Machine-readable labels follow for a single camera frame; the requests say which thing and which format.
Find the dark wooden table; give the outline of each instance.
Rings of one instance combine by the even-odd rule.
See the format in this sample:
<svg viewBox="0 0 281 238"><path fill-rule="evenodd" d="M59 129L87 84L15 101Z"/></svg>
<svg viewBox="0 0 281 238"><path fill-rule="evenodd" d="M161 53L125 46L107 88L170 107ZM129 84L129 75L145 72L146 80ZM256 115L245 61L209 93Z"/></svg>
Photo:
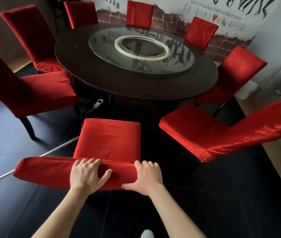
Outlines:
<svg viewBox="0 0 281 238"><path fill-rule="evenodd" d="M149 36L152 32L170 37L180 47L180 44L183 44L194 56L192 67L178 73L151 74L127 70L107 62L91 50L89 39L96 32L118 27L126 26L97 24L64 31L56 38L57 59L69 73L90 87L115 96L142 100L190 99L208 91L217 82L218 69L206 53L177 36L152 28L142 31L128 27L129 30L133 28L138 30L140 36ZM181 48L171 53L171 58L178 58L178 63L185 65L186 57L181 54Z"/></svg>

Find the white cable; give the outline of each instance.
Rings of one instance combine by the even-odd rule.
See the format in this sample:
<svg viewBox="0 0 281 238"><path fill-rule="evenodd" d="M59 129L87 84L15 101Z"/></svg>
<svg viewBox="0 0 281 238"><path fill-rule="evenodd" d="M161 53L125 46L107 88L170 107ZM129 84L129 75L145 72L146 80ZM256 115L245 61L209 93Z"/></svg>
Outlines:
<svg viewBox="0 0 281 238"><path fill-rule="evenodd" d="M53 151L56 151L56 150L58 150L58 149L60 149L60 148L62 148L62 147L64 147L64 146L66 146L66 145L68 145L68 144L71 144L72 142L74 142L75 140L78 140L78 139L79 139L79 136L78 136L78 137L75 137L75 138L73 138L73 139L71 139L71 140L69 140L69 141L67 141L67 142L64 143L64 144L61 144L60 146L58 146L58 147L56 147L56 148L54 148L54 149L48 151L47 153L44 153L43 155L40 155L40 157L46 156L46 155L52 153ZM13 172L15 172L15 169L13 169L13 170L7 172L6 174L3 174L2 176L0 176L0 180L3 179L3 178L5 178L6 176L11 175Z"/></svg>

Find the hand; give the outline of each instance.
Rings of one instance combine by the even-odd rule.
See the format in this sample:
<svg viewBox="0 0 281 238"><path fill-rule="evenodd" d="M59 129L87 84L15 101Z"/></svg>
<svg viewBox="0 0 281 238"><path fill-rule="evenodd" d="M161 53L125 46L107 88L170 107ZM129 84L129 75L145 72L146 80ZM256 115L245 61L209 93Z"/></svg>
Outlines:
<svg viewBox="0 0 281 238"><path fill-rule="evenodd" d="M103 161L94 158L88 160L76 160L70 174L70 190L80 190L84 195L89 196L105 184L111 177L112 170L108 169L99 178L98 168Z"/></svg>
<svg viewBox="0 0 281 238"><path fill-rule="evenodd" d="M150 196L158 187L163 186L160 167L157 163L135 161L137 180L134 183L122 184L122 188L133 190L145 196Z"/></svg>

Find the right hand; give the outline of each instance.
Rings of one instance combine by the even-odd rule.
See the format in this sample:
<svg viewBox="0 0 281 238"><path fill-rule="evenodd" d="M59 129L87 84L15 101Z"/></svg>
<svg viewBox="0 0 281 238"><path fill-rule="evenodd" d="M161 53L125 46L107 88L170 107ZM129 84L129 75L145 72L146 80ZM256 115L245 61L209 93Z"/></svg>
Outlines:
<svg viewBox="0 0 281 238"><path fill-rule="evenodd" d="M134 183L122 184L122 188L133 190L145 196L150 196L158 187L163 186L161 170L158 163L135 161L137 180Z"/></svg>

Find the left hand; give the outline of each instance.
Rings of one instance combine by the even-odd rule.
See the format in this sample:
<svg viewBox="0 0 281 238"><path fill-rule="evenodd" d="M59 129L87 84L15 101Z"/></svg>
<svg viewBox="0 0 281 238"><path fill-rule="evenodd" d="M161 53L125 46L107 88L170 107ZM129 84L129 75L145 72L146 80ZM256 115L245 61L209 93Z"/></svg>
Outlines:
<svg viewBox="0 0 281 238"><path fill-rule="evenodd" d="M99 178L98 168L103 161L94 158L76 160L70 174L70 190L80 190L86 197L98 190L111 177L112 170L108 169Z"/></svg>

